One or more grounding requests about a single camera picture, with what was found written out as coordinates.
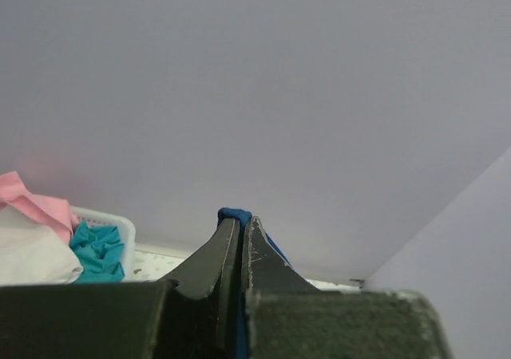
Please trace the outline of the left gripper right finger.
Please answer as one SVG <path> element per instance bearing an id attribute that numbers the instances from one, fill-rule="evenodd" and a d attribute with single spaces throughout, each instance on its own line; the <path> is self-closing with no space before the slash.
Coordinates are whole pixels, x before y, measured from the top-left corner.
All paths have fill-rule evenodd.
<path id="1" fill-rule="evenodd" d="M 259 218 L 244 233 L 250 358 L 451 358 L 438 312 L 409 290 L 320 290 L 272 246 Z"/>

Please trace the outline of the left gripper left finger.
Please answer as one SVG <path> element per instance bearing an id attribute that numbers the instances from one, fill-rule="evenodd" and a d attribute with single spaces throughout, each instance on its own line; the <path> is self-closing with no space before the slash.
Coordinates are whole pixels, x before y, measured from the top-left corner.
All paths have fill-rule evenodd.
<path id="1" fill-rule="evenodd" d="M 233 358 L 239 231 L 224 220 L 155 282 L 2 288 L 2 357 Z"/>

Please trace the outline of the blue mickey t-shirt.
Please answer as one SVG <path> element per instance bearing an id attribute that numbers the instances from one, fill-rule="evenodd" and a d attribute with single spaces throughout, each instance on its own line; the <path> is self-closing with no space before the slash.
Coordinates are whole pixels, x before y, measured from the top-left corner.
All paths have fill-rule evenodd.
<path id="1" fill-rule="evenodd" d="M 252 219 L 252 213 L 243 209 L 222 207 L 217 212 L 217 225 L 219 226 L 225 219 L 237 219 L 240 222 L 240 234 L 244 236 L 246 226 Z M 271 246 L 272 250 L 285 262 L 289 263 L 287 257 L 272 240 L 271 236 L 264 231 L 264 237 Z M 240 286 L 238 312 L 237 312 L 237 335 L 236 335 L 236 359 L 248 359 L 248 335 L 245 317 L 245 285 Z"/>

